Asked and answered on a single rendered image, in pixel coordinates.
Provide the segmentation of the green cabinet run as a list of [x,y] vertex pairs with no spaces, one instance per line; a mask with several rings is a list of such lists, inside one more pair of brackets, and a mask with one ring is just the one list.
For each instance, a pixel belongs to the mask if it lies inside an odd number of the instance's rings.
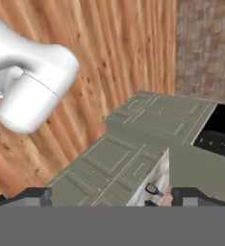
[[225,157],[193,145],[218,104],[140,91],[106,119],[107,131],[50,183],[52,205],[158,206],[174,187],[225,202]]

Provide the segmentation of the black appliance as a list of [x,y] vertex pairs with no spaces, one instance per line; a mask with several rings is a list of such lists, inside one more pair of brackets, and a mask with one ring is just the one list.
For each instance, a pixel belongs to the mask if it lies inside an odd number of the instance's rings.
[[218,104],[193,145],[225,157],[225,104]]

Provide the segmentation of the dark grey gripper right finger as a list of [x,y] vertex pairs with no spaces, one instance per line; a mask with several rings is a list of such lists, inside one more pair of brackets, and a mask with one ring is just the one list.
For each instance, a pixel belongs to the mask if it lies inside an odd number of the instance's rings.
[[225,207],[225,202],[207,196],[195,187],[174,187],[171,189],[174,207]]

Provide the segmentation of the dark blue condiment bottle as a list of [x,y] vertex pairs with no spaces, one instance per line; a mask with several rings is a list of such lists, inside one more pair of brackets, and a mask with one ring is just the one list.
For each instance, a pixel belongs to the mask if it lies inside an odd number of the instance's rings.
[[158,195],[160,197],[163,197],[163,193],[160,192],[159,189],[151,183],[148,183],[146,185],[145,190],[152,195]]

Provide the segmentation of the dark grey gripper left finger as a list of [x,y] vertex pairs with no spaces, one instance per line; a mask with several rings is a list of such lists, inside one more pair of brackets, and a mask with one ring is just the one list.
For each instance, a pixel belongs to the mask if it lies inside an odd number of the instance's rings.
[[0,195],[0,207],[48,207],[52,205],[51,196],[50,187],[27,187],[12,198]]

